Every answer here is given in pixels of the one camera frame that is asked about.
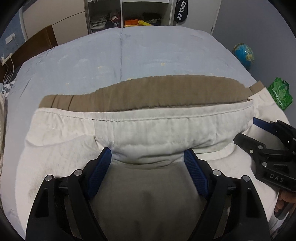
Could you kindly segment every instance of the green bag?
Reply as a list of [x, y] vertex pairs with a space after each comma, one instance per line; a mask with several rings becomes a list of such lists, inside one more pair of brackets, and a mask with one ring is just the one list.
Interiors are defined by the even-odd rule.
[[286, 109], [293, 101], [293, 97], [289, 94], [289, 88], [289, 84], [278, 77], [267, 88], [274, 101], [282, 110]]

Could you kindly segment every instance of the wall switch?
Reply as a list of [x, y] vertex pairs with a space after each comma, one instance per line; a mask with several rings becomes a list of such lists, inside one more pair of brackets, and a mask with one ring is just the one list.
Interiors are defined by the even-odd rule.
[[15, 38], [15, 33], [12, 33], [11, 35], [9, 35], [6, 39], [5, 42], [6, 44], [8, 44], [10, 41], [12, 41]]

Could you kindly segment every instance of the blue gripper pad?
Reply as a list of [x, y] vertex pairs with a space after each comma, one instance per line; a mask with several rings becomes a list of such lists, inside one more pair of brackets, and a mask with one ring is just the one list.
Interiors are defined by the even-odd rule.
[[273, 135], [276, 135], [276, 130], [275, 130], [274, 125], [272, 123], [266, 122], [266, 121], [258, 119], [256, 117], [253, 117], [253, 124], [255, 126], [258, 126], [261, 129], [273, 134]]
[[184, 162], [199, 195], [207, 198], [209, 195], [208, 179], [197, 164], [190, 150], [184, 151]]
[[111, 150], [109, 148], [106, 148], [105, 152], [103, 153], [102, 157], [97, 162], [94, 171], [90, 175], [88, 181], [87, 181], [87, 196], [88, 199], [93, 198], [99, 188], [100, 185], [106, 175], [106, 172], [109, 168], [109, 165], [111, 163], [112, 154]]

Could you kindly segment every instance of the blue wall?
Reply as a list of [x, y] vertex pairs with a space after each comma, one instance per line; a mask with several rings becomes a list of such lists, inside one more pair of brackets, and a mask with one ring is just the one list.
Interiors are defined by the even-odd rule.
[[5, 39], [12, 33], [15, 33], [15, 40], [17, 41], [17, 44], [21, 46], [25, 42], [25, 39], [20, 26], [19, 12], [17, 12], [10, 21], [9, 25], [0, 38], [0, 58], [2, 54], [4, 54], [4, 58], [6, 58], [10, 53], [14, 53], [18, 49], [15, 40], [12, 40], [8, 44], [5, 42]]
[[296, 38], [277, 9], [268, 0], [222, 0], [213, 36], [229, 51], [248, 44], [255, 55], [250, 74], [266, 87], [276, 77], [290, 84], [294, 101], [285, 114], [296, 127]]

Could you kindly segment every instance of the das logo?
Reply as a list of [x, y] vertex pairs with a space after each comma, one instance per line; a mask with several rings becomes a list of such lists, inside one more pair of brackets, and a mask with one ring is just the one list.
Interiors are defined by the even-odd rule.
[[279, 178], [279, 176], [275, 176], [274, 174], [271, 174], [269, 178], [280, 183], [282, 183], [285, 180], [284, 178]]

